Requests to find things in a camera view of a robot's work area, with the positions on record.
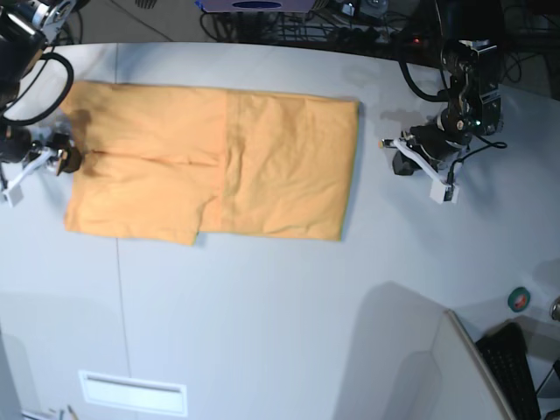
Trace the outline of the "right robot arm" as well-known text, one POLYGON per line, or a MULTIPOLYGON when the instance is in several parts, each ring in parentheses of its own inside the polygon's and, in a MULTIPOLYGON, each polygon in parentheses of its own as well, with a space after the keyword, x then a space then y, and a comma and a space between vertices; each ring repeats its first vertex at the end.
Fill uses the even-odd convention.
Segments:
POLYGON ((12 180, 1 175, 1 201, 10 207, 23 199, 21 184, 35 171, 47 168, 55 175, 76 172, 82 155, 70 136, 53 132, 46 140, 35 140, 29 128, 45 120, 66 99, 74 84, 70 61, 55 52, 64 32, 72 36, 67 20, 87 1, 2 1, 1 2, 1 163, 21 164, 22 171, 12 180), (13 120, 6 113, 24 94, 20 82, 37 62, 60 63, 66 70, 66 83, 59 96, 46 110, 32 118, 13 120))

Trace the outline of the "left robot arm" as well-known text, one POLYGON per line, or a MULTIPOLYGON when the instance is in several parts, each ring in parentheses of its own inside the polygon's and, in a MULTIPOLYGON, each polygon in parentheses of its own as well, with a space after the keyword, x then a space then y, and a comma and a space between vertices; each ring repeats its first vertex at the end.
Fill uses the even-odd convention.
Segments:
POLYGON ((510 31, 499 1, 434 1, 426 19, 413 19, 394 37, 395 58, 409 89, 420 99, 444 108, 423 125, 413 126, 380 146, 395 150, 394 174, 422 171, 431 179, 430 197, 439 204, 456 201, 457 176, 475 155, 470 143, 478 139, 484 150, 504 149, 489 137, 501 130, 500 84, 509 54, 544 55, 559 47, 559 24, 550 29, 510 31), (436 68, 443 88, 427 94, 412 79, 407 45, 427 34, 428 48, 437 55, 436 68))

